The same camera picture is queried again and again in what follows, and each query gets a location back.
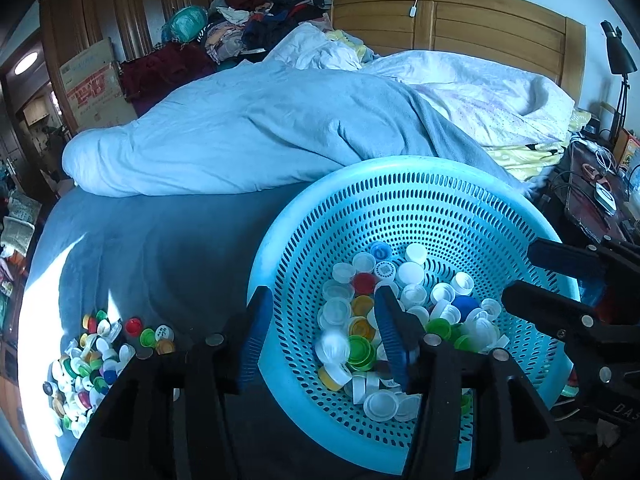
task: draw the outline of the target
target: blue plastic basket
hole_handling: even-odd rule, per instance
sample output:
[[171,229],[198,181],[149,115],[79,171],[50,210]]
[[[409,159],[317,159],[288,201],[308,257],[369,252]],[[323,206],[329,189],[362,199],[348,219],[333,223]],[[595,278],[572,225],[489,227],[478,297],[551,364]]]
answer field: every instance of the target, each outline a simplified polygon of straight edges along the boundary
[[[409,243],[429,251],[425,287],[463,270],[473,296],[500,299],[513,280],[526,280],[579,300],[574,279],[534,267],[527,247],[537,237],[559,241],[522,196],[488,174],[444,160],[392,156],[355,164],[312,184],[276,218],[255,257],[248,296],[258,285],[274,293],[274,317],[259,361],[274,398],[318,444],[369,469],[400,474],[414,422],[368,419],[344,393],[318,379],[313,342],[319,333],[322,284],[337,262],[383,240],[401,261]],[[496,322],[507,350],[547,406],[571,370],[562,343],[503,312]],[[470,463],[473,413],[460,426],[458,468]]]

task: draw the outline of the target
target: basket rim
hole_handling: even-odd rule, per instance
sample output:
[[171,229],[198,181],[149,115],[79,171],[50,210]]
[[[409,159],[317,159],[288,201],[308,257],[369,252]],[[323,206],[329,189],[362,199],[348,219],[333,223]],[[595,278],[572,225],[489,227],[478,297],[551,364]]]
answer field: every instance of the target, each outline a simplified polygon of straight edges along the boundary
[[[372,178],[376,174],[414,172],[443,173],[454,178],[468,180],[500,199],[508,201],[511,208],[516,209],[528,224],[537,226],[536,231],[539,236],[556,242],[561,241],[551,224],[531,202],[507,184],[484,171],[460,162],[432,156],[395,155],[374,158],[341,168],[324,176],[302,190],[281,211],[264,235],[255,255],[249,277],[247,301],[259,285],[273,286],[276,268],[282,258],[284,247],[303,219],[319,203],[347,185]],[[576,280],[565,276],[562,278],[568,280],[568,296],[580,301]],[[351,431],[336,431],[336,422],[323,410],[318,409],[316,403],[303,391],[299,381],[287,366],[273,319],[258,366],[271,395],[282,410],[300,430],[320,446],[367,469],[395,475],[402,473],[408,448],[392,447],[382,442],[361,438],[357,433],[352,436]],[[571,368],[572,363],[564,354],[564,344],[559,343],[552,365],[538,389],[538,393],[547,407],[551,407],[557,400],[569,377]],[[458,469],[467,468],[470,459],[470,445],[467,453],[462,452],[462,447],[458,453]],[[378,448],[379,452],[372,452],[374,448]]]

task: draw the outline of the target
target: pile of clothes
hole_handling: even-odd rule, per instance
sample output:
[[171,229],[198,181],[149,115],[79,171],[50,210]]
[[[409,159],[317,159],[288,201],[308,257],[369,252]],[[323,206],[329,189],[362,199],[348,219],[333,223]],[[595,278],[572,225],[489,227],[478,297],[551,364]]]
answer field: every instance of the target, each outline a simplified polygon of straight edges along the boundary
[[214,0],[202,43],[218,64],[240,53],[269,52],[302,22],[333,30],[330,8],[331,0]]

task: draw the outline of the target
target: blue blanket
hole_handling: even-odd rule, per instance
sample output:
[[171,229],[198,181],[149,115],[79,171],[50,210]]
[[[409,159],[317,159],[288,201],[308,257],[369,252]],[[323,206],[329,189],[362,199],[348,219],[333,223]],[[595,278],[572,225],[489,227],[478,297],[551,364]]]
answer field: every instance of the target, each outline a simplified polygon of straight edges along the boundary
[[132,123],[83,132],[63,167],[103,196],[230,194],[388,155],[449,158],[521,189],[408,86],[279,61],[242,63],[175,90]]

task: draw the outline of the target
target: lamp shade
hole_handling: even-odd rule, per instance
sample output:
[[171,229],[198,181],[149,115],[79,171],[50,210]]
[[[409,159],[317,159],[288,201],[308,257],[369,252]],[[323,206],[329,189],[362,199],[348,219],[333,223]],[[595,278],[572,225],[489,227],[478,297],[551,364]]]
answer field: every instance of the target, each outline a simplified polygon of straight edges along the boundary
[[622,44],[622,33],[617,34],[609,22],[600,24],[607,37],[607,57],[609,57],[609,67],[612,74],[631,74],[636,72],[638,67],[634,63],[631,54]]

